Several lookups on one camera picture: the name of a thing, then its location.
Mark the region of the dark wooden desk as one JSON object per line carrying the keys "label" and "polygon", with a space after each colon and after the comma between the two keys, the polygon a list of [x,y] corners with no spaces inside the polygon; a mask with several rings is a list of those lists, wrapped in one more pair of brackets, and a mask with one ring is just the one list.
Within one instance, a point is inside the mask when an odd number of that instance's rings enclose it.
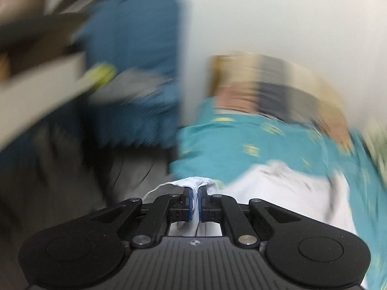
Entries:
{"label": "dark wooden desk", "polygon": [[84,54],[68,54],[73,34],[98,0],[1,0],[1,149],[60,105],[86,92]]}

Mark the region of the white t-shirt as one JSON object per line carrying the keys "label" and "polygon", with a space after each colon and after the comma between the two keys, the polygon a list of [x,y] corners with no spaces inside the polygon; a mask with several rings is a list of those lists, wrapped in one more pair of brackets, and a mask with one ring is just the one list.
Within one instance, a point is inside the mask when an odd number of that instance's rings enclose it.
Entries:
{"label": "white t-shirt", "polygon": [[144,197],[161,199],[171,236],[216,245],[224,264],[244,262],[268,285],[289,289],[366,286],[370,262],[358,238],[345,176],[312,177],[275,161],[256,164],[221,187],[204,177],[158,185]]}

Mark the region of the grey cloth on chair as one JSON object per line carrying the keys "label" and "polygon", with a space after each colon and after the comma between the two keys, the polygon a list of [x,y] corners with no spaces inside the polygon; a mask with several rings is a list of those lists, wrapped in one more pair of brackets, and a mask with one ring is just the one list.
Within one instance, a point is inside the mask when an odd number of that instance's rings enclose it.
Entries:
{"label": "grey cloth on chair", "polygon": [[172,78],[133,67],[96,89],[89,96],[89,102],[93,105],[129,103],[160,93],[161,87],[172,81]]}

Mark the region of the blue covered chair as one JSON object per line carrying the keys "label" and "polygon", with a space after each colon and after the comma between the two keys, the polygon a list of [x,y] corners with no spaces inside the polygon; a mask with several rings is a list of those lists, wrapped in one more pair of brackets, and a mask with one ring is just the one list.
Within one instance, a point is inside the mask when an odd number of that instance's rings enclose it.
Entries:
{"label": "blue covered chair", "polygon": [[182,94],[179,54],[183,0],[100,0],[77,35],[87,67],[107,62],[165,77],[160,90],[134,102],[90,105],[100,146],[160,145],[177,140]]}

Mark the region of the teal patterned bed sheet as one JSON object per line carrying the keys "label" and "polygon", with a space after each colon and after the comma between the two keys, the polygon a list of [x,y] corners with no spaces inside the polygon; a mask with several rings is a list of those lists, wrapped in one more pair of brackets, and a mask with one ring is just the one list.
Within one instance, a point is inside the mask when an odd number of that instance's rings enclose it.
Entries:
{"label": "teal patterned bed sheet", "polygon": [[240,203],[257,197],[358,234],[371,251],[367,288],[386,288],[386,189],[361,135],[345,153],[310,125],[219,114],[206,99],[178,134],[176,179],[208,177]]}

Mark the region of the light green blanket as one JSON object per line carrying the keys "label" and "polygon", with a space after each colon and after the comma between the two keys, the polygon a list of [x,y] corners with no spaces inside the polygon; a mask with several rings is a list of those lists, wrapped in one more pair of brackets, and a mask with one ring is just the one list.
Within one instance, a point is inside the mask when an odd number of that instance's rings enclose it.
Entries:
{"label": "light green blanket", "polygon": [[372,161],[381,176],[386,177],[386,125],[371,120],[362,135]]}

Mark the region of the yellow green plush toy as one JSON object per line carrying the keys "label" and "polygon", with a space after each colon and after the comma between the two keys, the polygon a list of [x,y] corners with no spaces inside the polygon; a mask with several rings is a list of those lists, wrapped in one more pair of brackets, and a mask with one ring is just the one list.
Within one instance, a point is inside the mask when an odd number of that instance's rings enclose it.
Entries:
{"label": "yellow green plush toy", "polygon": [[117,68],[106,62],[93,65],[85,74],[86,78],[92,82],[94,89],[107,85],[116,75]]}

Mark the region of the plaid pillow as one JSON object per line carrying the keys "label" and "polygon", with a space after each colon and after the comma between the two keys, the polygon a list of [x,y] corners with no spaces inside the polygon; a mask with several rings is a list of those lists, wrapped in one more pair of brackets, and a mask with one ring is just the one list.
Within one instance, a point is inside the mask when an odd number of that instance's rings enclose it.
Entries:
{"label": "plaid pillow", "polygon": [[272,56],[213,56],[209,96],[219,114],[262,115],[311,125],[339,150],[353,149],[342,95],[309,69]]}

